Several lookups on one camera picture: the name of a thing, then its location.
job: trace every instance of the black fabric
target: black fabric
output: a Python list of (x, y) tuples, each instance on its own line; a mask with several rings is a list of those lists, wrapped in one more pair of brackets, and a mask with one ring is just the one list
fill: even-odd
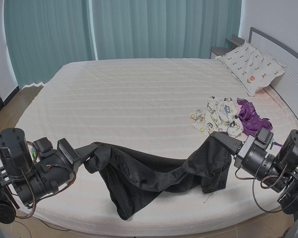
[(84, 166), (90, 173), (100, 173), (123, 220), (163, 191), (181, 193), (198, 185), (204, 194), (224, 189), (232, 161), (229, 151), (211, 136), (186, 160), (96, 144), (99, 147)]

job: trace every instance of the headboard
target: headboard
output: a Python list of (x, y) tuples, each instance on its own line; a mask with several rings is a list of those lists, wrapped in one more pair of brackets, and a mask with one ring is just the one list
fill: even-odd
[(298, 119), (298, 53), (254, 27), (250, 28), (248, 42), (263, 53), (272, 55), (286, 67), (285, 73), (276, 77), (270, 86)]

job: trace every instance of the bed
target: bed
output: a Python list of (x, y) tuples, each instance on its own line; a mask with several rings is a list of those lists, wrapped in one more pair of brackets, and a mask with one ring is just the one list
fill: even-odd
[[(277, 58), (284, 57), (279, 48), (289, 52), (269, 39), (251, 29), (249, 41), (261, 50)], [(292, 55), (282, 62), (292, 65), (295, 59)], [(293, 71), (298, 78), (298, 68)], [(285, 75), (250, 97), (215, 59), (74, 62), (63, 66), (45, 85), (16, 127), (25, 131), (28, 141), (47, 137), (53, 146), (65, 137), (73, 148), (102, 141), (185, 159), (206, 139), (191, 126), (190, 113), (202, 108), (209, 96), (239, 97), (253, 102), (260, 117), (271, 119), (274, 139), (282, 144), (290, 129), (298, 129), (298, 111), (290, 109), (298, 107), (298, 99), (288, 94), (290, 88), (280, 87), (293, 87), (298, 79), (291, 81), (287, 71)], [(237, 138), (244, 141), (246, 135)], [(127, 221), (119, 218), (99, 173), (90, 174), (81, 166), (75, 183), (41, 201), (34, 216), (72, 230), (108, 236), (177, 236), (225, 228), (262, 213), (252, 196), (252, 181), (237, 180), (233, 164), (226, 189), (210, 197), (200, 187), (181, 194), (163, 192)], [(241, 170), (239, 175), (247, 173)], [(278, 207), (278, 194), (262, 190), (258, 183), (255, 195), (263, 208)], [(21, 210), (28, 212), (24, 206)]]

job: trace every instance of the floral pillow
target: floral pillow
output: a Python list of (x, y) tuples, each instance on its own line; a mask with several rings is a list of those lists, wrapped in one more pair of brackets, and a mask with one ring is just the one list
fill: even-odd
[(228, 68), (250, 96), (285, 72), (272, 56), (263, 54), (248, 42), (216, 59)]

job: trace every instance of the nightstand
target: nightstand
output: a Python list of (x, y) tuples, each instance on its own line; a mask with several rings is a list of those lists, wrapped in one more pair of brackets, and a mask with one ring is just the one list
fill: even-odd
[(242, 38), (239, 38), (237, 35), (232, 34), (231, 39), (225, 39), (227, 42), (230, 43), (229, 48), (221, 48), (221, 47), (212, 47), (211, 48), (211, 59), (225, 55), (226, 53), (232, 51), (233, 49), (236, 49), (237, 47), (244, 44), (245, 40)]

